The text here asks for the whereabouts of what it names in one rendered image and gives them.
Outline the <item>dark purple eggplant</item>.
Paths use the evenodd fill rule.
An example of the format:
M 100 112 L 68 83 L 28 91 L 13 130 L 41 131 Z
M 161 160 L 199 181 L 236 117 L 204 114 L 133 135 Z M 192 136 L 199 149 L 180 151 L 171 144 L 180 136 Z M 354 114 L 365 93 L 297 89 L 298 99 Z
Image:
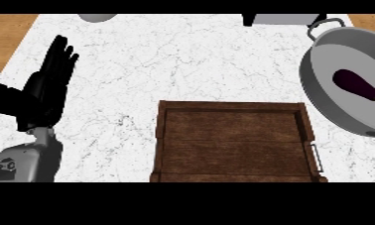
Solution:
M 375 101 L 375 87 L 351 70 L 339 69 L 335 71 L 332 82 L 347 92 Z

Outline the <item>brown wooden tray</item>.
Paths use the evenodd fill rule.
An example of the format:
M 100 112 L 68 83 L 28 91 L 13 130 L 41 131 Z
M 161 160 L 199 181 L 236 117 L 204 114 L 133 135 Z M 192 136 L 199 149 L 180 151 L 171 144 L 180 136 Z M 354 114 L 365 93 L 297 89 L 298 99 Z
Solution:
M 152 182 L 325 182 L 301 103 L 161 101 Z

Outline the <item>grey round object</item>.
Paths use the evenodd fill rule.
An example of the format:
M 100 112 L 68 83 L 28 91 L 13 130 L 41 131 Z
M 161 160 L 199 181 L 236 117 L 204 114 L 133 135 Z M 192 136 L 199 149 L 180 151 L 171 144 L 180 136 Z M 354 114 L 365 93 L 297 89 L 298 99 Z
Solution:
M 80 14 L 80 17 L 90 23 L 100 23 L 108 21 L 114 17 L 114 14 Z

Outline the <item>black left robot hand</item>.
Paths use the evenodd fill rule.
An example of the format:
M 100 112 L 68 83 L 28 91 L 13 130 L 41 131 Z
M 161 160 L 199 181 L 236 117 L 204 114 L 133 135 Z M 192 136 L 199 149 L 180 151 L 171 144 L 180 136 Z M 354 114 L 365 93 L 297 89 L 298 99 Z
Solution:
M 78 58 L 68 38 L 56 35 L 41 68 L 31 74 L 24 89 L 0 83 L 0 114 L 16 118 L 19 132 L 52 128 L 60 121 Z

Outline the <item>grey metal pot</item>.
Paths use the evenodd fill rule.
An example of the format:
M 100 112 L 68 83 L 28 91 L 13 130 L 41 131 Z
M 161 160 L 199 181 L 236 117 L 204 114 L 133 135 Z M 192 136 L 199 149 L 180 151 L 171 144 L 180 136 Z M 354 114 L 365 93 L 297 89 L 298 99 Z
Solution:
M 347 27 L 339 18 L 307 29 L 313 41 L 298 67 L 305 96 L 326 119 L 356 135 L 375 137 L 375 101 L 342 90 L 334 72 L 351 70 L 375 87 L 375 32 Z

